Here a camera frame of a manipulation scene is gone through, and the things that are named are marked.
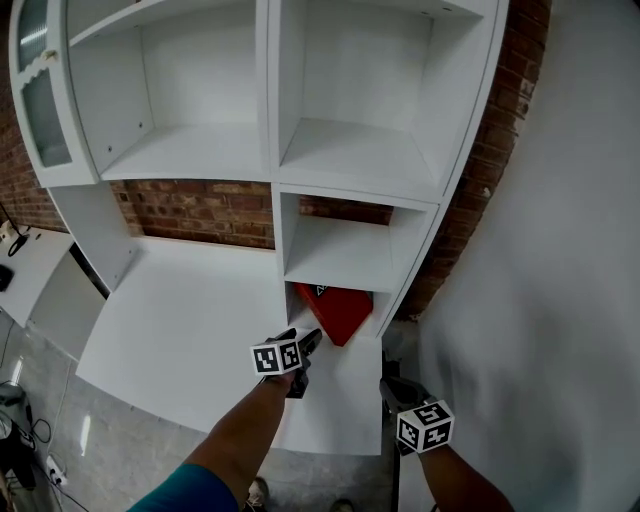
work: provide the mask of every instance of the red object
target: red object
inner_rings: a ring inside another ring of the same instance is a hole
[[[373,311],[367,292],[295,283],[334,345],[344,347]]]

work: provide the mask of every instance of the concrete floor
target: concrete floor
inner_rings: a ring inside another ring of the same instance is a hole
[[[0,350],[12,324],[0,315]],[[34,417],[51,423],[52,440],[40,445],[66,467],[66,492],[91,512],[126,510],[159,485],[205,437],[136,409],[76,377],[77,364],[45,339],[13,325],[0,382],[19,373]],[[312,455],[271,450],[260,470],[273,511],[329,509],[340,497],[358,510],[389,511],[393,483],[391,434],[381,457]],[[18,491],[26,510],[57,510],[42,482],[37,492]],[[81,509],[60,496],[65,512]]]

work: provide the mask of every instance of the white cube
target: white cube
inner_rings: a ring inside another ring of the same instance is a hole
[[[302,356],[296,339],[266,341],[251,347],[256,375],[283,375],[302,368]]]
[[[455,418],[444,400],[398,414],[396,437],[422,453],[449,444]]]

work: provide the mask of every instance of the white wall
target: white wall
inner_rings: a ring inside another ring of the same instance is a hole
[[[423,315],[454,445],[517,510],[640,495],[640,9],[554,0],[529,118]]]

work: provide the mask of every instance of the glass cabinet door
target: glass cabinet door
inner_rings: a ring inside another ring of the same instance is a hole
[[[66,0],[15,0],[9,58],[29,158],[44,187],[97,183],[71,87]]]

